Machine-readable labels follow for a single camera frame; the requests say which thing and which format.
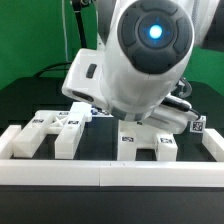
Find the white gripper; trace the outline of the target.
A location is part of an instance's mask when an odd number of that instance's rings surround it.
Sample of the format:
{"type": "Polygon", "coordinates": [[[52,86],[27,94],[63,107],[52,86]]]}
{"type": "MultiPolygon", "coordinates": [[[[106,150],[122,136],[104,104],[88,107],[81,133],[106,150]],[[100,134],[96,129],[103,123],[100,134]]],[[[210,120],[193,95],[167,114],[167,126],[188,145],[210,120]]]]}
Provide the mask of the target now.
{"type": "Polygon", "coordinates": [[[107,111],[124,123],[141,122],[173,134],[199,118],[191,104],[171,94],[186,67],[181,61],[161,74],[142,73],[118,51],[81,49],[62,86],[69,98],[107,111]]]}

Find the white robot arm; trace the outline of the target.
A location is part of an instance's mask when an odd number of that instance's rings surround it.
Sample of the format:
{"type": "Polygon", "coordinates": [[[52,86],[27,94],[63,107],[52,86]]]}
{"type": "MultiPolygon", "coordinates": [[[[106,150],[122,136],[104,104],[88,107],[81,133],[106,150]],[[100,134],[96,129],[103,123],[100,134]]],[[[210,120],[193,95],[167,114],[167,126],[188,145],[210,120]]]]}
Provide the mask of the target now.
{"type": "Polygon", "coordinates": [[[220,0],[96,0],[99,45],[77,53],[62,93],[174,134],[196,115],[171,92],[220,0]]]}

